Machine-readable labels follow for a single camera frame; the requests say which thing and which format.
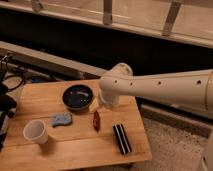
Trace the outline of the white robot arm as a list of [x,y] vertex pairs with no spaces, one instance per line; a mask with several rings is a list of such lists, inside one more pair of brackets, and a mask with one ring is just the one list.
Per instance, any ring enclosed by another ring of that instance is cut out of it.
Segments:
[[118,63],[99,79],[98,104],[114,107],[120,96],[135,96],[213,113],[213,70],[134,76]]

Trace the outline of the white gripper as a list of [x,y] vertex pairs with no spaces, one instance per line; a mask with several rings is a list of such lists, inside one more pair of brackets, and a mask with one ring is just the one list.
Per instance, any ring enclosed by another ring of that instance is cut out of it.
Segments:
[[93,113],[100,108],[100,103],[108,108],[115,107],[119,102],[119,96],[113,92],[108,92],[105,90],[99,91],[99,99],[97,97],[94,98],[93,102],[89,106],[89,112]]

